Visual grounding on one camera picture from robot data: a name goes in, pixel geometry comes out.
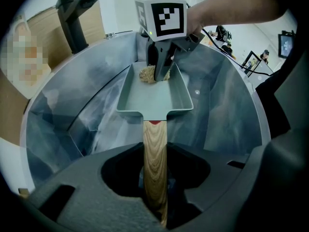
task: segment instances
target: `human arm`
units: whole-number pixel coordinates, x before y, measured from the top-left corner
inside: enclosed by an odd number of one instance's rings
[[[205,0],[188,9],[188,33],[212,25],[261,23],[283,15],[277,0]]]

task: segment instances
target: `wooden handle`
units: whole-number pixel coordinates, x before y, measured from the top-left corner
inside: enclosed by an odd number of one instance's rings
[[[167,126],[166,121],[144,121],[144,190],[149,208],[168,219]]]

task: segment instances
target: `hand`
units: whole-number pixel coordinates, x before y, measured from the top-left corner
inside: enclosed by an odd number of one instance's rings
[[[187,9],[187,34],[199,34],[202,28],[203,26],[198,18],[196,7]]]

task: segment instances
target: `scoop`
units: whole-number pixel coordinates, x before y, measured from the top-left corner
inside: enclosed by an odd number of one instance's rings
[[[153,84],[140,80],[146,62],[133,63],[124,81],[117,111],[125,116],[143,116],[144,192],[148,207],[167,223],[167,114],[193,109],[183,77],[173,63],[170,79]]]

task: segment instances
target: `black cable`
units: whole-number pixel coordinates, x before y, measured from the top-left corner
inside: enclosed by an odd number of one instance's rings
[[[213,41],[213,39],[211,38],[211,36],[206,32],[206,30],[205,29],[202,29],[203,30],[203,32],[209,37],[209,39],[211,40],[211,42],[222,52],[222,53],[224,53],[229,59],[231,59],[233,62],[235,62],[236,64],[238,64],[242,69],[246,69],[246,70],[248,70],[248,71],[250,71],[250,72],[253,72],[253,73],[256,73],[256,74],[261,74],[261,75],[267,75],[267,76],[272,76],[273,74],[271,74],[271,75],[269,75],[269,74],[267,74],[267,73],[263,73],[263,72],[255,72],[255,71],[252,71],[252,70],[250,70],[250,69],[248,69],[248,68],[246,68],[246,67],[243,67],[241,64],[239,64],[239,63],[237,63],[233,58],[231,58],[230,57],[230,55],[226,52],[226,51],[224,51],[223,49],[221,49],[220,47],[218,47],[217,46],[217,44]]]

